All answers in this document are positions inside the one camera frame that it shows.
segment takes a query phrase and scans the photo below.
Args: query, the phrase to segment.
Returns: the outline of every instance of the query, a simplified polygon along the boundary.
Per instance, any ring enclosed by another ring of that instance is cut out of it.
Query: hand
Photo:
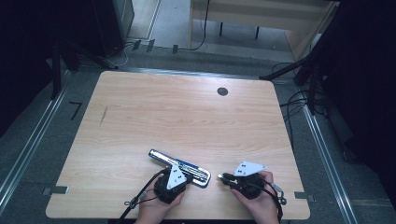
[[[268,183],[274,182],[273,174],[271,172],[261,171],[259,172],[259,176]],[[264,188],[276,195],[270,186],[265,185]],[[236,189],[231,189],[231,192],[247,208],[258,224],[279,223],[277,220],[276,205],[268,193],[263,191],[259,197],[249,200]]]
[[[154,193],[154,185],[158,178],[159,177],[155,178],[151,184],[148,185],[146,188],[147,194],[141,199],[141,201],[157,197]],[[135,224],[159,224],[172,208],[180,204],[183,196],[184,192],[180,193],[170,204],[163,203],[158,198],[140,203],[139,214]]]

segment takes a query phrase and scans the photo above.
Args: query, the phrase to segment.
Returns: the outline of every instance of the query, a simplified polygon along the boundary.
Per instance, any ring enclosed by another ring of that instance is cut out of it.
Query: black tape mark
[[[100,121],[99,126],[102,125],[102,122],[105,119],[105,116],[106,116],[106,113],[107,113],[107,108],[108,108],[108,106],[106,106],[105,112],[103,112],[102,120]]]
[[[77,109],[76,109],[76,111],[75,111],[73,117],[70,119],[70,120],[73,120],[73,119],[76,117],[76,114],[78,113],[79,109],[81,108],[82,103],[69,101],[69,104],[70,104],[70,105],[78,105],[78,107],[77,107]]]
[[[137,49],[139,49],[140,42],[142,42],[142,41],[141,41],[141,40],[138,40],[138,41],[134,42],[134,48],[133,48],[132,50],[137,50]]]
[[[152,47],[154,47],[154,42],[155,42],[155,39],[152,39],[148,42],[148,50],[146,51],[146,53],[149,53],[150,51],[152,51]]]

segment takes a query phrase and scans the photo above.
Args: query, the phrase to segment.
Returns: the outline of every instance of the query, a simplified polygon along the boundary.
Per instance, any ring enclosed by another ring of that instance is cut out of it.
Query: table surface
[[[120,217],[165,167],[152,148],[212,174],[206,189],[188,185],[168,219],[251,219],[217,178],[241,161],[274,173],[288,200],[284,219],[309,218],[307,201],[294,196],[304,188],[271,82],[123,72],[100,76],[57,182],[69,191],[51,196],[47,216]]]

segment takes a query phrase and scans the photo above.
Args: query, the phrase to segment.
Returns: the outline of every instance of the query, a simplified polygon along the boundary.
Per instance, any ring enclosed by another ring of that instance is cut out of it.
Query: silver metal bar
[[[8,200],[11,198],[12,193],[17,187],[18,183],[21,180],[21,177],[26,170],[30,160],[35,154],[35,150],[38,144],[41,141],[44,133],[46,132],[50,122],[52,121],[53,116],[58,110],[59,105],[64,98],[64,93],[67,89],[67,86],[71,80],[70,72],[66,71],[64,74],[64,87],[59,92],[58,96],[49,102],[46,111],[41,117],[40,121],[35,126],[32,134],[30,135],[26,145],[24,146],[20,156],[17,158],[16,162],[12,166],[12,169],[8,173],[6,180],[3,182],[0,188],[0,215],[3,213]]]
[[[198,185],[201,188],[207,187],[207,184],[209,183],[209,179],[210,179],[210,173],[207,170],[203,169],[202,167],[198,167],[198,166],[194,167],[195,165],[190,165],[187,162],[174,159],[155,149],[152,149],[148,153],[148,155],[151,158],[166,163],[168,165],[174,165],[174,164],[178,165],[178,168],[183,174],[193,175],[192,183]]]
[[[304,106],[304,114],[306,120],[308,121],[312,135],[314,136],[319,155],[322,159],[327,177],[329,177],[335,199],[338,202],[338,206],[340,207],[345,223],[359,223],[351,206],[351,202],[347,196],[347,191],[344,188],[334,163],[332,162],[332,156],[330,155],[329,149],[327,148],[326,142],[321,134],[317,119],[311,114],[307,105]]]

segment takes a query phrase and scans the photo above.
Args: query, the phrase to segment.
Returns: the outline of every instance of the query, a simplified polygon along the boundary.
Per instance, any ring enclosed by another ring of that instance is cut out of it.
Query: black cable
[[[292,117],[292,116],[295,115],[295,114],[298,114],[298,113],[304,108],[304,105],[306,105],[306,103],[304,103],[304,104],[302,104],[302,105],[297,105],[296,107],[294,107],[294,108],[289,112],[288,115],[286,115],[285,117],[283,117],[283,119],[284,119],[285,121],[288,121],[288,120],[290,119],[290,117]]]
[[[292,64],[292,63],[277,63],[277,64],[275,64],[275,65],[272,67],[272,69],[271,69],[272,74],[275,72],[274,69],[275,69],[276,67],[278,67],[279,65],[281,65],[281,64]],[[295,76],[297,76],[297,74],[296,74],[296,72],[295,72],[295,70],[296,70],[297,68],[292,69],[292,71],[293,71],[293,73],[294,73]]]
[[[274,201],[276,208],[277,208],[277,220],[280,224],[280,221],[283,217],[283,210],[282,210],[282,206],[280,205],[279,202],[279,198],[277,197],[277,190],[271,185],[271,183],[266,182],[265,180],[263,180],[264,184],[268,185],[269,187],[271,187],[271,189],[274,191],[275,194],[271,193],[269,190],[262,188],[260,186],[254,185],[254,184],[249,184],[247,183],[248,186],[251,186],[253,188],[257,188],[260,189],[262,191],[264,191],[265,193],[267,193],[269,196],[271,196],[272,200]]]
[[[145,203],[145,202],[148,202],[148,201],[157,199],[157,198],[158,198],[158,196],[157,196],[157,197],[154,197],[154,198],[150,198],[150,199],[144,200],[144,201],[141,201],[141,202],[137,203],[136,205],[138,205],[138,204],[140,204],[140,203]]]
[[[297,104],[297,103],[300,103],[304,99],[293,100],[293,101],[290,101],[289,103],[285,103],[285,104],[282,104],[282,105],[279,105],[279,106],[283,107],[283,106],[286,106],[286,105],[289,105],[289,104]]]
[[[128,213],[134,209],[138,204],[139,204],[139,197],[143,194],[143,192],[146,190],[146,188],[151,184],[151,182],[157,178],[157,176],[166,173],[169,170],[169,168],[165,168],[163,170],[161,170],[160,172],[158,172],[157,174],[155,174],[149,181],[148,183],[145,185],[145,187],[143,187],[140,192],[131,200],[131,202],[129,203],[129,206],[125,209],[125,211],[122,213],[122,215],[120,216],[119,220],[117,220],[117,224],[121,224],[123,223],[123,220],[125,219],[126,215],[128,215]]]
[[[290,106],[290,101],[291,101],[291,99],[294,98],[294,96],[296,96],[296,95],[298,95],[298,94],[300,94],[300,93],[302,93],[302,92],[305,92],[305,91],[297,91],[296,93],[294,93],[294,94],[289,98],[288,103],[287,103],[287,109],[286,109],[286,114],[287,114],[287,116],[288,116],[287,121],[288,121],[289,132],[290,132],[290,145],[291,145],[291,150],[292,150],[293,152],[294,152],[294,137],[293,137],[293,129],[291,128],[289,106]]]
[[[198,47],[195,48],[195,49],[181,49],[181,50],[197,50],[197,49],[199,49],[199,48],[204,44],[204,42],[205,42],[205,40],[206,40],[206,23],[207,23],[207,13],[209,12],[209,3],[210,3],[210,0],[207,0],[206,14],[205,14],[205,23],[204,23],[204,38],[203,38],[203,40],[202,40],[200,46],[198,46]]]

